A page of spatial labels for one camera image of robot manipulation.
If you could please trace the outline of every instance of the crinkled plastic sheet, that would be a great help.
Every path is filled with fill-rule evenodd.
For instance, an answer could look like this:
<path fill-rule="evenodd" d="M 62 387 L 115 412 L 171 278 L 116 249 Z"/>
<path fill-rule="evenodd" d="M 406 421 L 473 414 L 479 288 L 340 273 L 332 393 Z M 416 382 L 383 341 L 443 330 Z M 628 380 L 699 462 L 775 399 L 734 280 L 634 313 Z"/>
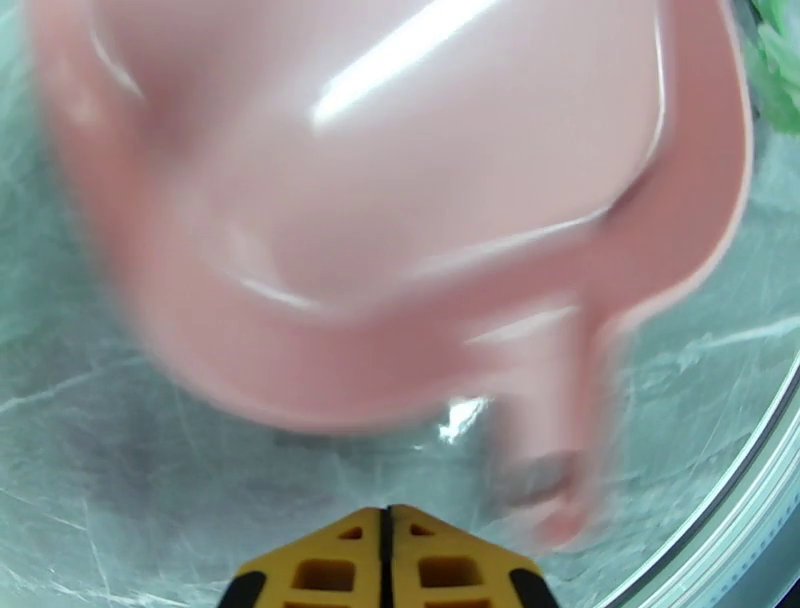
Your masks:
<path fill-rule="evenodd" d="M 72 225 L 0 0 L 0 604 L 214 606 L 243 561 L 367 505 L 410 503 L 508 546 L 480 399 L 360 439 L 261 428 L 190 398 L 115 319 Z M 709 283 L 638 335 L 613 501 L 583 548 L 543 560 L 592 608 L 730 466 L 800 346 L 800 143 L 759 127 L 752 201 Z"/>

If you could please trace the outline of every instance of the green object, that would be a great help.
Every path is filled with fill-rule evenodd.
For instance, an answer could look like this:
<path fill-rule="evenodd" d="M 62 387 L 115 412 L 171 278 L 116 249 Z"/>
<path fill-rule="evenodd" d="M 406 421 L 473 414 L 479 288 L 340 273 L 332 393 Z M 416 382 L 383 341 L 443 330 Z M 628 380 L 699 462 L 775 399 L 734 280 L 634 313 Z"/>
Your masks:
<path fill-rule="evenodd" d="M 761 115 L 783 133 L 800 135 L 800 32 L 792 31 L 793 0 L 751 0 L 761 18 L 744 57 Z"/>

